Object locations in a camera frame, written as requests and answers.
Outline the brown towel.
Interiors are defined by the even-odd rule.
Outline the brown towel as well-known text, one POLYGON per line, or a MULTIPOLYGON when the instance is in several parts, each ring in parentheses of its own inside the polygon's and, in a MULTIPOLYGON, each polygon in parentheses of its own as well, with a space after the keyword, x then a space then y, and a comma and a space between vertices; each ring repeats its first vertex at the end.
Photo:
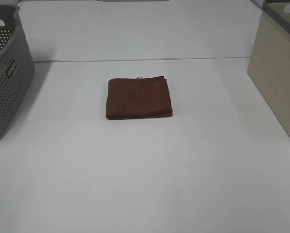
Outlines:
POLYGON ((165 77, 113 78, 108 81, 108 120, 162 118, 172 115, 170 92, 165 77))

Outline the beige storage bin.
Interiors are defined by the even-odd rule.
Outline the beige storage bin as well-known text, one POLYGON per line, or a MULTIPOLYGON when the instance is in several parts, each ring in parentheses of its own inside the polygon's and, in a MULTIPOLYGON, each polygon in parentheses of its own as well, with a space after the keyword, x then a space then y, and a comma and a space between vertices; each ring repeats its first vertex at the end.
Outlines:
POLYGON ((265 0, 248 74, 290 137, 290 0, 265 0))

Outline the grey perforated plastic basket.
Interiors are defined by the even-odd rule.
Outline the grey perforated plastic basket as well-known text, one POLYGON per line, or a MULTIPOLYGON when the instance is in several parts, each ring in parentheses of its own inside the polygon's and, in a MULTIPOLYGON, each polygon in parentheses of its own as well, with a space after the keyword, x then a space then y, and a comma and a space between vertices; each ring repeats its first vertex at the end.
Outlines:
POLYGON ((19 17, 20 7, 0 4, 0 138, 17 113, 34 76, 34 63, 19 17), (8 79, 6 70, 17 67, 8 79))

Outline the black label on basket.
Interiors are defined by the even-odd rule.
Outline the black label on basket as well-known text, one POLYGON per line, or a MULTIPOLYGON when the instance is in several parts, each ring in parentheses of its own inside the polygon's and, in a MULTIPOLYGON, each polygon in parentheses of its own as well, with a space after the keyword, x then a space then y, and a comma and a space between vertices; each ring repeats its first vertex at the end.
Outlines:
POLYGON ((9 67, 6 70, 6 75, 7 75, 8 79, 12 77, 16 67, 17 67, 16 61, 15 61, 15 59, 13 59, 9 65, 9 67))

